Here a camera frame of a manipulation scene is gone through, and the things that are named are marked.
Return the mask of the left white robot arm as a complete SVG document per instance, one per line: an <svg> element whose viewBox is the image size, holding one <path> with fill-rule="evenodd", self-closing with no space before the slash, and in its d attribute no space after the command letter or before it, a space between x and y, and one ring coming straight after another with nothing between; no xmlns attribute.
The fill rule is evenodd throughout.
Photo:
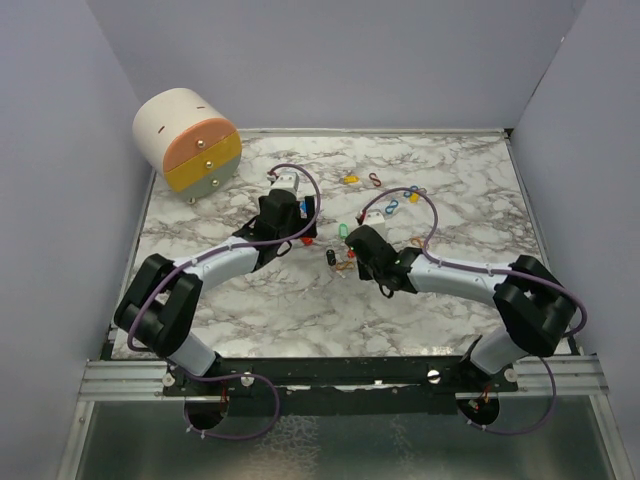
<svg viewBox="0 0 640 480"><path fill-rule="evenodd" d="M315 237L319 197L273 189L259 198L259 212L219 246L181 261L148 256L127 288L114 323L132 340L186 372L186 382L206 395L220 385L218 353L192 324L201 296L238 276L260 270L282 256L282 245Z"/></svg>

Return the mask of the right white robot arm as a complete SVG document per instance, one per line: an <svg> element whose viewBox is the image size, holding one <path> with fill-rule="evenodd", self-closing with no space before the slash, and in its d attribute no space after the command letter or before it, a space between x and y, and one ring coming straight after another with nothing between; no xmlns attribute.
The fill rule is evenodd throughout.
<svg viewBox="0 0 640 480"><path fill-rule="evenodd" d="M397 292L437 293L497 309L502 325L474 341L459 367L461 383L472 391L486 388L517 360L552 356L574 315L586 315L584 304L528 255L497 266L459 264L417 247L397 251L368 225L356 228L346 244L359 278L376 282L387 298Z"/></svg>

